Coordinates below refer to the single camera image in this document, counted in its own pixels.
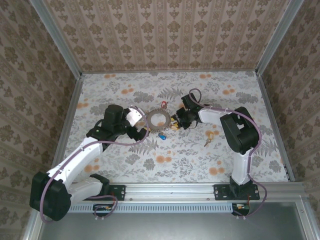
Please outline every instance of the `aluminum frame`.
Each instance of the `aluminum frame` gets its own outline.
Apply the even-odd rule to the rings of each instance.
[[[73,73],[75,79],[78,81],[81,78],[81,67],[77,63],[74,55],[68,47],[63,34],[57,27],[54,19],[52,18],[50,12],[48,11],[43,0],[30,0],[35,11],[38,13],[41,21],[43,22],[45,28],[52,37],[55,45],[58,47],[60,53],[62,54],[66,64],[69,66],[71,72]]]
[[[287,174],[289,176],[290,181],[294,182],[295,181],[294,172],[292,171],[292,168],[291,168],[291,165],[289,162],[289,158],[288,158],[288,155],[287,155],[287,152],[285,149],[285,145],[284,145],[284,142],[282,141],[281,134],[280,134],[278,124],[276,121],[276,117],[275,117],[274,112],[272,110],[271,103],[269,101],[267,90],[266,90],[266,87],[265,87],[265,84],[264,84],[264,81],[262,79],[261,74],[257,73],[257,81],[258,81],[260,91],[262,94],[262,98],[263,98],[263,101],[265,104],[266,112],[269,116],[269,120],[270,120],[272,129],[273,129],[273,134],[274,134],[276,143],[278,145],[280,156],[285,164]]]
[[[120,70],[120,71],[84,71],[82,74],[143,74],[143,73],[210,73],[210,72],[251,72],[254,68],[201,68],[201,69],[157,69],[157,70]]]
[[[263,99],[268,100],[262,79],[259,78],[259,86],[262,92]],[[54,156],[54,167],[63,159],[64,152],[72,127],[73,118],[75,115],[78,100],[82,91],[83,80],[77,81],[72,95],[67,117],[63,125],[61,138]],[[243,203],[243,201],[216,201],[214,196],[213,185],[225,184],[217,183],[121,183],[126,185],[126,196],[124,201],[130,203]],[[318,240],[319,228],[315,221],[315,216],[310,208],[308,197],[305,193],[301,182],[264,182],[262,183],[268,192],[267,203],[274,202],[295,202],[299,210],[299,217],[303,226],[304,233],[308,240]],[[261,200],[265,191],[259,187]],[[43,222],[40,214],[36,210],[32,210],[29,222],[27,224],[23,239],[37,240]]]
[[[279,44],[284,38],[288,28],[297,15],[303,2],[304,0],[292,0],[289,2],[286,10],[284,11],[284,14],[282,15],[281,20],[276,26],[274,33],[256,66],[258,74],[262,74],[268,66],[272,56],[275,54],[277,48],[279,47]]]

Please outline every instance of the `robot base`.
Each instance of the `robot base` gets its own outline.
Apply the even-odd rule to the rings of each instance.
[[[216,201],[222,200],[259,200],[259,190],[256,184],[250,180],[246,184],[238,185],[230,177],[230,184],[213,185],[214,198]]]

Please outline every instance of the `floral tablecloth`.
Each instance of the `floral tablecloth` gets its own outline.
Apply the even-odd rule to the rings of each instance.
[[[261,182],[288,181],[253,71],[84,74],[82,78],[82,93],[65,156],[103,118],[109,104],[124,108],[135,105],[147,112],[160,108],[162,101],[166,101],[167,111],[172,115],[183,107],[181,97],[190,89],[199,88],[202,91],[202,103],[230,109],[244,106],[259,125],[262,144],[253,157],[251,175]],[[137,125],[143,127],[144,123],[141,121]],[[151,133],[145,142],[136,146],[111,145],[88,164],[76,180],[98,173],[113,183],[229,181],[233,170],[233,151],[227,144],[219,122],[201,123],[187,130],[169,129],[164,133],[166,140]],[[209,134],[213,134],[214,139],[204,147]],[[133,142],[126,135],[117,141]]]

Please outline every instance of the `key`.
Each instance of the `key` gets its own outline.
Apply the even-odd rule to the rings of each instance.
[[[206,140],[204,146],[206,147],[209,143],[211,143],[212,139],[214,139],[214,133],[210,132],[208,139]]]
[[[204,147],[206,147],[209,143],[211,143],[211,139],[208,138],[204,144]]]

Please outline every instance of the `yellow tag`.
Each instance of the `yellow tag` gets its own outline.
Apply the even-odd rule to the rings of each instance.
[[[209,133],[208,139],[212,140],[212,139],[214,139],[214,136],[215,136],[215,134],[211,131],[211,132]]]

